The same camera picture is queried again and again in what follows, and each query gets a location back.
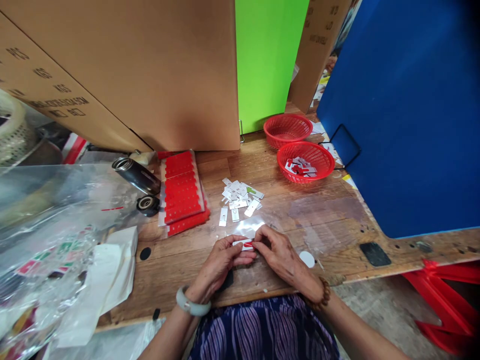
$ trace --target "blue panel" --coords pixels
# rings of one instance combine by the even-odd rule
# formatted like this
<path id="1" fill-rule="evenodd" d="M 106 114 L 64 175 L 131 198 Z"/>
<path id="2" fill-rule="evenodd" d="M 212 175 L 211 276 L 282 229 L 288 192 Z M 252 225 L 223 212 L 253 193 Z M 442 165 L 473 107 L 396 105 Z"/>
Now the blue panel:
<path id="1" fill-rule="evenodd" d="M 480 66 L 455 0 L 364 0 L 317 110 L 392 238 L 480 226 Z M 334 139 L 346 162 L 353 147 Z"/>

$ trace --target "tiled floor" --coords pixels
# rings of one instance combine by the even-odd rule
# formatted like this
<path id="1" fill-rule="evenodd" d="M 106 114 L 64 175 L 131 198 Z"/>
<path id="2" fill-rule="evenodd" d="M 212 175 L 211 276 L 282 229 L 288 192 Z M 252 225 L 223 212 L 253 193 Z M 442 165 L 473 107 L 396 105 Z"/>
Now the tiled floor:
<path id="1" fill-rule="evenodd" d="M 428 341 L 415 320 L 441 325 L 433 310 L 402 276 L 371 279 L 334 288 L 365 322 L 412 359 L 456 359 Z M 350 359 L 340 347 L 345 359 Z"/>

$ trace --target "wooden table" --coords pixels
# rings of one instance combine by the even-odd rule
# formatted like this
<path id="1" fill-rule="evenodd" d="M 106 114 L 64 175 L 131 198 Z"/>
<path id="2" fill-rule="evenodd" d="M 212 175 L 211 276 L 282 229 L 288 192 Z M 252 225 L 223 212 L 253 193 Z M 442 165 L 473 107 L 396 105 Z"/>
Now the wooden table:
<path id="1" fill-rule="evenodd" d="M 295 112 L 295 108 L 286 112 Z M 318 121 L 314 113 L 307 115 Z M 320 134 L 307 141 L 320 142 Z M 253 186 L 265 194 L 254 217 L 289 236 L 299 252 L 307 250 L 317 259 L 313 271 L 332 285 L 401 274 L 423 267 L 422 259 L 440 265 L 480 259 L 480 229 L 387 238 L 375 222 L 357 190 L 342 180 L 347 173 L 335 170 L 311 184 L 295 184 L 281 174 L 276 150 L 268 146 L 263 132 L 245 135 L 237 151 L 197 152 L 196 161 L 211 215 L 207 223 L 168 239 L 160 239 L 157 218 L 139 227 L 133 291 L 126 301 L 104 314 L 99 329 L 124 326 L 160 317 L 175 305 L 177 289 L 198 273 L 217 239 L 238 232 L 229 216 L 227 227 L 219 227 L 220 200 L 227 177 Z M 240 220 L 247 219 L 240 212 Z M 359 244 L 376 242 L 392 264 L 372 266 Z M 144 248 L 151 249 L 146 260 Z M 233 285 L 222 292 L 214 306 L 284 295 L 293 289 L 278 278 L 263 258 L 233 271 Z"/>

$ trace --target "red basket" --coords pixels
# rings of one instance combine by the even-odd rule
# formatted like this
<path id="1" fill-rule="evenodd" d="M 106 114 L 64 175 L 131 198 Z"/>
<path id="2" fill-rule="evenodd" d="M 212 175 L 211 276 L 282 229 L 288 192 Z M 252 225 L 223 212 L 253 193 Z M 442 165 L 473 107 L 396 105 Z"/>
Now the red basket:
<path id="1" fill-rule="evenodd" d="M 266 141 L 275 149 L 305 140 L 313 128 L 312 122 L 306 117 L 294 114 L 275 115 L 263 124 Z"/>
<path id="2" fill-rule="evenodd" d="M 311 166 L 316 168 L 315 177 L 303 177 L 291 173 L 285 169 L 288 159 L 301 157 L 308 161 Z M 307 141 L 291 142 L 284 145 L 276 153 L 276 161 L 283 175 L 291 182 L 298 184 L 308 184 L 312 181 L 326 178 L 335 168 L 335 160 L 332 154 L 323 146 Z"/>

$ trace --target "person's left hand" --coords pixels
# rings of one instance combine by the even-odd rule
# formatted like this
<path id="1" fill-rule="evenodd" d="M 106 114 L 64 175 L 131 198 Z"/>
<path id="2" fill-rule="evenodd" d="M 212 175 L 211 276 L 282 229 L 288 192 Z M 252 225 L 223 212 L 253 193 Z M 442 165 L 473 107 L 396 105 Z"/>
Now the person's left hand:
<path id="1" fill-rule="evenodd" d="M 188 290 L 191 296 L 207 303 L 210 297 L 217 291 L 225 281 L 229 270 L 238 265 L 251 264 L 257 257 L 253 251 L 242 251 L 243 244 L 238 243 L 232 246 L 235 241 L 245 240 L 248 237 L 240 235 L 229 235 L 218 240 L 211 250 L 210 255 L 203 263 L 198 276 Z"/>

